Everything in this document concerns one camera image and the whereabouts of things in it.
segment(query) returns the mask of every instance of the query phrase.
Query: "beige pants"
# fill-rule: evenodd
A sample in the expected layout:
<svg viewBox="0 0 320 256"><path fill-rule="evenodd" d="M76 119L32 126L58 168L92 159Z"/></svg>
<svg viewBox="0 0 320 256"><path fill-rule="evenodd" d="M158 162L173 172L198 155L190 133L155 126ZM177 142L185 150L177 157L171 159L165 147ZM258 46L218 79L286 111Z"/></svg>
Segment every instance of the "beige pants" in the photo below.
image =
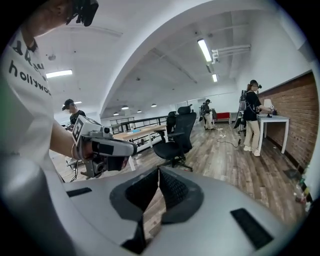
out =
<svg viewBox="0 0 320 256"><path fill-rule="evenodd" d="M244 145L251 147L252 152L258 150L259 144L259 137L260 137L260 130L258 121L246 121L246 135L244 140Z"/></svg>
<svg viewBox="0 0 320 256"><path fill-rule="evenodd" d="M205 114L204 115L204 118L205 118L205 120L206 120L206 123L205 123L205 128L206 129L212 129L213 128L213 126L212 126L212 115L211 115L211 113L209 113L209 114Z"/></svg>

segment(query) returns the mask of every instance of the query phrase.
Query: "black t-shirt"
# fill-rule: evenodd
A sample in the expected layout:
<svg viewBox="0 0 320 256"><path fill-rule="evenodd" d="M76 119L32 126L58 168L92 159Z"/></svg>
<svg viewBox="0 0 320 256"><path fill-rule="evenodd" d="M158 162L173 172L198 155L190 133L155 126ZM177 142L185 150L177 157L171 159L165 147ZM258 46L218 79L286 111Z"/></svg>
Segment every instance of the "black t-shirt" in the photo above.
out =
<svg viewBox="0 0 320 256"><path fill-rule="evenodd" d="M246 121L257 121L256 107L260 106L260 100L252 90L248 91L245 96L246 110L243 113L243 119Z"/></svg>
<svg viewBox="0 0 320 256"><path fill-rule="evenodd" d="M80 115L80 116L84 116L84 117L86 116L85 112L83 112L82 110L78 110L77 113L74 113L74 114L72 114L72 115L70 116L70 123L71 123L72 125L74 125L74 124L76 123L79 115Z"/></svg>
<svg viewBox="0 0 320 256"><path fill-rule="evenodd" d="M209 108L209 105L208 105L208 104L205 104L205 105L203 106L203 113L204 113L205 115L210 113L210 108Z"/></svg>

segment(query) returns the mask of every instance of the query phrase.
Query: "white desk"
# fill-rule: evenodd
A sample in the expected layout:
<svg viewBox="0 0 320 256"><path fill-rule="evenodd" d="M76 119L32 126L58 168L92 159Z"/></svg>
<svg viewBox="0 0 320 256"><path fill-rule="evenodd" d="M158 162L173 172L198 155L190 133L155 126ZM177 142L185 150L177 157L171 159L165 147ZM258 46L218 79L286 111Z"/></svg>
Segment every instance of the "white desk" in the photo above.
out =
<svg viewBox="0 0 320 256"><path fill-rule="evenodd" d="M258 121L260 122L260 139L259 139L259 153L262 147L263 134L264 137L267 137L267 123L285 123L285 131L284 131L284 139L282 144L281 153L284 154L286 150L287 140L288 140L288 132L289 132L289 118L280 115L273 115L271 118L267 117L266 114L261 114L257 116Z"/></svg>
<svg viewBox="0 0 320 256"><path fill-rule="evenodd" d="M113 138L118 139L118 140L129 141L134 138L143 137L145 135L148 135L149 146L150 146L150 148L152 148L153 144L152 144L152 139L151 139L150 134L153 133L155 130L161 130L161 129L164 129L164 138L165 138L165 142L167 143L168 142L168 133L167 133L167 125L166 124L150 125L150 126L142 127L142 128L140 128L140 131L138 131L138 132L118 133L118 134L113 135ZM136 170L134 161L131 156L129 157L129 165L130 165L132 171Z"/></svg>

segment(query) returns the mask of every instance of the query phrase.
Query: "baseball cap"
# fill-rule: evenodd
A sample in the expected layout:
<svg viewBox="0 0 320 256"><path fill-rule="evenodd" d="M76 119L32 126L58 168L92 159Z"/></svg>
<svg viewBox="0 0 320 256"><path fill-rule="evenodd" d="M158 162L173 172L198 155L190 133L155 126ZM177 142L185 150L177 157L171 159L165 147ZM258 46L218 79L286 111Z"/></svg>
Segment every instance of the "baseball cap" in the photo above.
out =
<svg viewBox="0 0 320 256"><path fill-rule="evenodd" d="M258 85L258 82L257 82L256 80L251 80L251 81L250 81L250 85L253 85L253 84Z"/></svg>
<svg viewBox="0 0 320 256"><path fill-rule="evenodd" d="M69 107L70 104L75 104L75 102L69 98L64 102L64 106L62 107L62 110L68 110L70 108Z"/></svg>
<svg viewBox="0 0 320 256"><path fill-rule="evenodd" d="M99 4L97 0L71 0L72 15L67 19L68 25L75 17L78 16L76 23L82 23L85 27L91 25L96 15Z"/></svg>

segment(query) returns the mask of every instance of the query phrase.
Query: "white sneakers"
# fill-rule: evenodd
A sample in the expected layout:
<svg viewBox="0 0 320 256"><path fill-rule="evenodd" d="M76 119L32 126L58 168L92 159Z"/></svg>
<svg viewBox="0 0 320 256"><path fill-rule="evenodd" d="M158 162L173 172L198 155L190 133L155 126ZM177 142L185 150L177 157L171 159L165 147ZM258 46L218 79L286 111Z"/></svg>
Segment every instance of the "white sneakers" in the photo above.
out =
<svg viewBox="0 0 320 256"><path fill-rule="evenodd" d="M244 151L252 151L252 148L251 148L250 146L244 146L243 150L244 150ZM260 153L259 153L258 150L254 151L254 152L252 152L252 153L253 153L253 155L254 155L255 157L260 157Z"/></svg>
<svg viewBox="0 0 320 256"><path fill-rule="evenodd" d="M243 150L244 150L244 151L252 151L252 149L251 149L250 146L244 146Z"/></svg>
<svg viewBox="0 0 320 256"><path fill-rule="evenodd" d="M259 150L254 151L253 154L254 154L255 157L260 157Z"/></svg>

